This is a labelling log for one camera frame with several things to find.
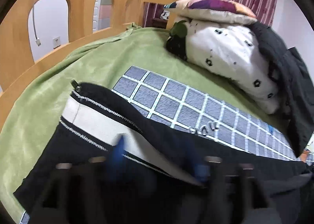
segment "power outlet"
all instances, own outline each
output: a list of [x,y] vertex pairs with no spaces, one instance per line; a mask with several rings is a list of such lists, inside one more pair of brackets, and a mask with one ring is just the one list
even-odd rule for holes
[[60,45],[61,45],[60,36],[58,36],[57,38],[54,38],[52,40],[52,45],[53,45],[54,49],[57,47],[60,47]]

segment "pillow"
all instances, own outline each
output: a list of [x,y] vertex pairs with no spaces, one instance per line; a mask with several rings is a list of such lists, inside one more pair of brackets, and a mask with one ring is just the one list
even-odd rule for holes
[[229,24],[253,24],[256,15],[248,7],[229,0],[178,0],[164,6],[164,10],[191,19]]
[[249,28],[178,16],[166,49],[181,59],[230,79],[267,114],[280,107],[278,87],[268,77],[269,61]]

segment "grid pattern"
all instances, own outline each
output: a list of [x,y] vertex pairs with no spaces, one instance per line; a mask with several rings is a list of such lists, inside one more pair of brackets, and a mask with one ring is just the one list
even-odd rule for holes
[[[143,116],[188,133],[198,133],[221,144],[282,160],[299,160],[284,135],[267,123],[194,88],[132,66],[113,92]],[[208,122],[216,122],[214,132]],[[200,131],[206,129],[206,135]],[[308,163],[313,162],[313,155]]]
[[27,214],[27,212],[24,212],[19,224],[27,224],[28,221],[29,221],[29,215]]

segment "wooden headboard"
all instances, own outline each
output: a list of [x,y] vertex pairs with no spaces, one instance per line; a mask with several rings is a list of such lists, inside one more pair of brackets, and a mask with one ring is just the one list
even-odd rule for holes
[[[17,0],[0,24],[0,131],[23,90],[70,52],[92,41],[123,32],[135,22],[142,25],[146,2],[168,4],[176,0],[112,0],[110,27],[93,33],[95,0],[66,0],[69,43],[34,62],[29,43],[28,16],[38,0]],[[175,15],[170,14],[167,28]]]

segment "bedsheet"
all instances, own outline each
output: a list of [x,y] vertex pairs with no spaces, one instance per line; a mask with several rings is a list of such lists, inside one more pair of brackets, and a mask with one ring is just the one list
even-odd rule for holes
[[0,200],[16,223],[24,210],[13,192],[52,136],[72,79],[112,89],[125,71],[138,66],[224,100],[284,132],[285,125],[277,117],[266,115],[227,79],[170,54],[165,49],[168,36],[165,29],[132,25],[120,35],[76,49],[25,89],[0,133]]

